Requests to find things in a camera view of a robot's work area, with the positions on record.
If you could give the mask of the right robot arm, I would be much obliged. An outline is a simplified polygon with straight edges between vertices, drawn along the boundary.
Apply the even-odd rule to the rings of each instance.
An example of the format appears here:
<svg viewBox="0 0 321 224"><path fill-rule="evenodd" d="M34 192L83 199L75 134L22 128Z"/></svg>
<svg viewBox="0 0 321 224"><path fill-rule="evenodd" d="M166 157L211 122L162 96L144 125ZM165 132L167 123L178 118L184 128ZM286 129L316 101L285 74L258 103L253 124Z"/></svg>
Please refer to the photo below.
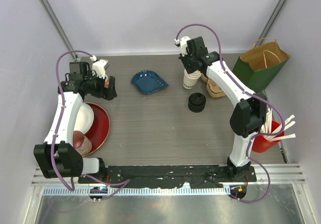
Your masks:
<svg viewBox="0 0 321 224"><path fill-rule="evenodd" d="M180 49L179 59L188 74L196 71L214 81L225 93L234 110L230 127L234 132L233 149L227 160L227 177L232 181L243 179L250 169L252 138L258 134L266 119L264 98L256 98L254 91L246 87L232 73L222 56L209 52L202 37L183 37L175 40Z"/></svg>

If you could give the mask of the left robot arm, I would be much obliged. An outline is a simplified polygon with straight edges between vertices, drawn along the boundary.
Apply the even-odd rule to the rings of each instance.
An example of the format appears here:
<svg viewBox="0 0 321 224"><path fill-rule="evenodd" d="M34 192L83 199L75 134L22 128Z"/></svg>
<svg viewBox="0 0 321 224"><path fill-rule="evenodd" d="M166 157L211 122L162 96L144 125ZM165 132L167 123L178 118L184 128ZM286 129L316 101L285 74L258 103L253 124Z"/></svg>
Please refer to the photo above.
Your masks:
<svg viewBox="0 0 321 224"><path fill-rule="evenodd" d="M78 111L86 95L112 100L116 98L115 78L107 76L109 63L99 59L71 62L70 71L58 88L55 117L44 143L35 145L34 156L45 178L79 177L89 174L95 183L102 183L107 171L99 158L84 158L73 148L73 132Z"/></svg>

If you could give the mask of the stack of black lids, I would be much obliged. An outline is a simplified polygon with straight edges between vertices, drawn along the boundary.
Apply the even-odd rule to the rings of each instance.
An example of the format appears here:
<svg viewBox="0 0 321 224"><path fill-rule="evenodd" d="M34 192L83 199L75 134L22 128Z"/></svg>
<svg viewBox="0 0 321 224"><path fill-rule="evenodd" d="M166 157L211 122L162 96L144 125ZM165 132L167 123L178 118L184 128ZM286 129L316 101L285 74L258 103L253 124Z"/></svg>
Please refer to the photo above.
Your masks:
<svg viewBox="0 0 321 224"><path fill-rule="evenodd" d="M188 108L194 113L200 113L204 110L206 105L206 97L200 93L195 92L189 96L188 99Z"/></svg>

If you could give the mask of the stack of white paper cups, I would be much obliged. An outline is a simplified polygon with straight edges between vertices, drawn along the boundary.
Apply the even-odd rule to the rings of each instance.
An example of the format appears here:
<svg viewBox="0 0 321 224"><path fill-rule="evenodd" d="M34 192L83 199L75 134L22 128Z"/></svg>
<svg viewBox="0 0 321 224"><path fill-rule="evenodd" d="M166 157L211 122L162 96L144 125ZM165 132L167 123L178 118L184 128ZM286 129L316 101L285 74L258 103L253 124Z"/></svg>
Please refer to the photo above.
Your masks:
<svg viewBox="0 0 321 224"><path fill-rule="evenodd" d="M186 70L184 70L184 78L183 78L183 87L185 89L192 89L198 79L201 76L200 71L195 71L193 73L188 73Z"/></svg>

